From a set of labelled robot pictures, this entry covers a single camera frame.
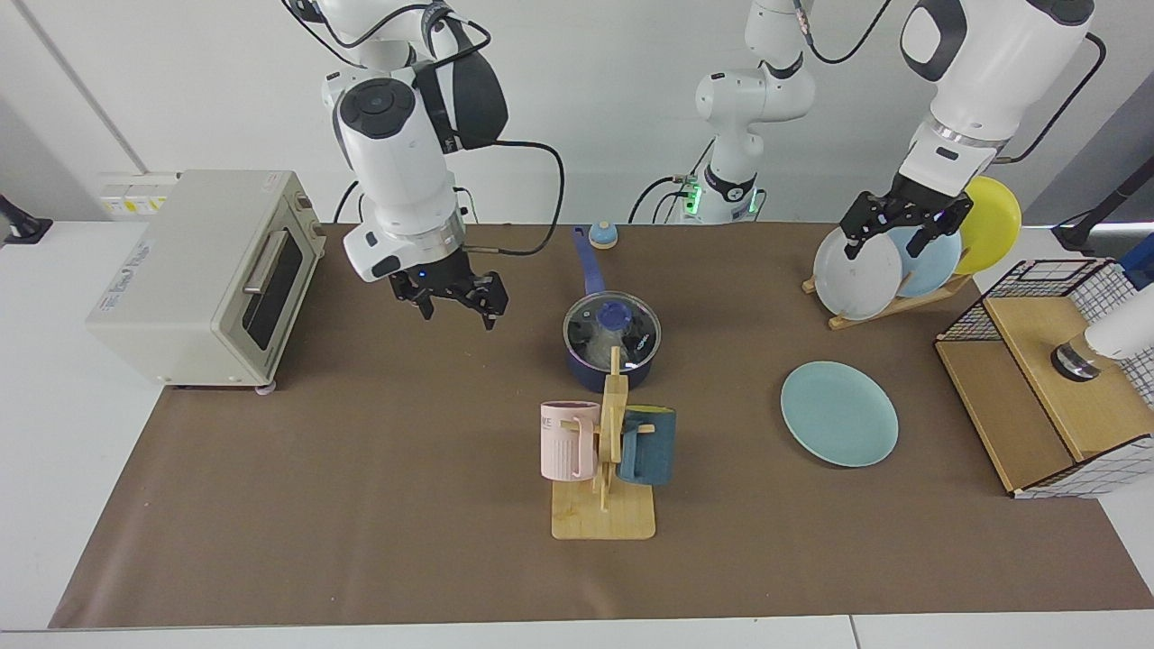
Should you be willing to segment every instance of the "wooden box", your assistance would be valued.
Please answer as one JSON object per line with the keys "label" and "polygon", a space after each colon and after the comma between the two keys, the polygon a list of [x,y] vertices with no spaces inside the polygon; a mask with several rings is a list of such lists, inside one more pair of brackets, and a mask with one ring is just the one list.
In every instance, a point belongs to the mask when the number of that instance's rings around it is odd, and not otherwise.
{"label": "wooden box", "polygon": [[1055,346],[1136,292],[1108,260],[1019,263],[936,348],[1006,492],[1093,498],[1154,472],[1154,352],[1077,383]]}

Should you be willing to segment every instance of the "black stand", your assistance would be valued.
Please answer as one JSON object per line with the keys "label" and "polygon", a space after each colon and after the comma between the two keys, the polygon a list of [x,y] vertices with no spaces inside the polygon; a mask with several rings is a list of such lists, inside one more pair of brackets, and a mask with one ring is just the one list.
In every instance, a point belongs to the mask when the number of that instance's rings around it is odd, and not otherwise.
{"label": "black stand", "polygon": [[1138,167],[1138,171],[1133,172],[1106,200],[1086,212],[1077,225],[1063,223],[1055,225],[1050,231],[1054,232],[1055,238],[1058,239],[1063,248],[1073,252],[1084,252],[1086,249],[1086,240],[1089,238],[1089,231],[1099,223],[1109,218],[1114,214],[1114,210],[1118,209],[1130,196],[1133,196],[1138,189],[1141,189],[1142,185],[1146,185],[1146,181],[1151,178],[1154,178],[1154,156],[1142,163],[1142,166]]}
{"label": "black stand", "polygon": [[33,218],[27,211],[12,204],[2,194],[0,194],[0,215],[3,215],[12,223],[12,233],[5,237],[5,244],[38,244],[48,227],[52,227],[51,218]]}

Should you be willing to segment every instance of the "green light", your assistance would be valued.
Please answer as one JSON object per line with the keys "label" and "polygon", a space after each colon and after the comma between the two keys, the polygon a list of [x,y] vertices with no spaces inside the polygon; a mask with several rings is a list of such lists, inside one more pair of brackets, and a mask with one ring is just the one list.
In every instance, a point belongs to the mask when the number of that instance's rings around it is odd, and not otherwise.
{"label": "green light", "polygon": [[695,182],[692,187],[689,199],[685,200],[685,214],[697,216],[697,208],[702,203],[702,186]]}

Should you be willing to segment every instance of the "ceramic plate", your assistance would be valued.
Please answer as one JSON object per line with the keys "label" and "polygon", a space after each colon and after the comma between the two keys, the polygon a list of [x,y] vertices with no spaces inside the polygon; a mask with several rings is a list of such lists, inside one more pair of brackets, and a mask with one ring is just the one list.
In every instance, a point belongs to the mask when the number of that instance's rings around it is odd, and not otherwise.
{"label": "ceramic plate", "polygon": [[972,275],[1002,261],[1021,231],[1021,207],[1005,185],[979,176],[966,187],[974,201],[961,222],[961,247],[966,255],[958,262],[959,275]]}
{"label": "ceramic plate", "polygon": [[898,443],[898,413],[872,379],[840,363],[809,363],[781,388],[781,415],[805,450],[839,467],[869,467]]}
{"label": "ceramic plate", "polygon": [[961,259],[961,236],[958,233],[938,237],[926,246],[922,254],[911,256],[906,246],[916,233],[917,227],[894,227],[886,232],[901,255],[902,284],[898,296],[902,298],[917,298],[941,289],[950,281]]}
{"label": "ceramic plate", "polygon": [[838,227],[817,248],[814,285],[830,313],[869,320],[890,306],[901,284],[901,255],[889,237],[865,241],[857,259],[846,258],[846,236]]}

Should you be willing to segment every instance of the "oven door handle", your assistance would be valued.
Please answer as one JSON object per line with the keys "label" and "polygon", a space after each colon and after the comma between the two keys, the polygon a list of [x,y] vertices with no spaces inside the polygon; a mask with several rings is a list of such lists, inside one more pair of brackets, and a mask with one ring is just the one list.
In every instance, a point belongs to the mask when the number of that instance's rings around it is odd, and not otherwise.
{"label": "oven door handle", "polygon": [[261,255],[256,259],[253,271],[245,281],[246,294],[262,296],[268,290],[269,282],[272,281],[272,271],[277,267],[277,260],[280,259],[280,253],[284,252],[285,244],[288,243],[288,236],[287,230],[280,230],[269,234],[264,240],[264,248],[261,249]]}

